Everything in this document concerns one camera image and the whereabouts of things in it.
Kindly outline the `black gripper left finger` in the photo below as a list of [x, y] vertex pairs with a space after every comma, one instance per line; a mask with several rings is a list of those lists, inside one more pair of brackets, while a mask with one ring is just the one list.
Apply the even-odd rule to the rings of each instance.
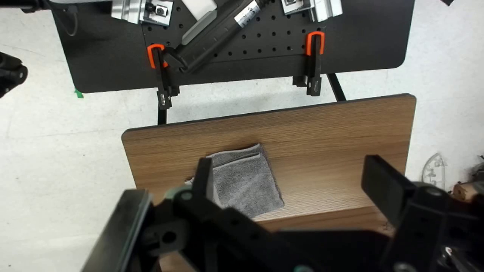
[[192, 195], [195, 205], [204, 205], [207, 199], [207, 184], [211, 177], [211, 160], [201, 157], [192, 183]]

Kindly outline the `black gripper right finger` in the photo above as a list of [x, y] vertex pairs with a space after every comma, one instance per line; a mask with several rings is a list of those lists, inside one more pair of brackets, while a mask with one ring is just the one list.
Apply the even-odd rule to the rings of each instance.
[[364, 157], [361, 189], [393, 227], [415, 192], [415, 186], [379, 156]]

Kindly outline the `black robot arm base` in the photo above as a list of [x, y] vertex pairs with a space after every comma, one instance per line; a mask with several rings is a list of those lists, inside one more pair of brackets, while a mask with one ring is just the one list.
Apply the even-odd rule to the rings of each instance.
[[201, 68], [223, 44], [234, 38], [266, 6], [267, 0], [225, 0], [213, 10], [213, 20], [196, 29], [193, 38], [179, 44], [170, 59], [181, 72]]

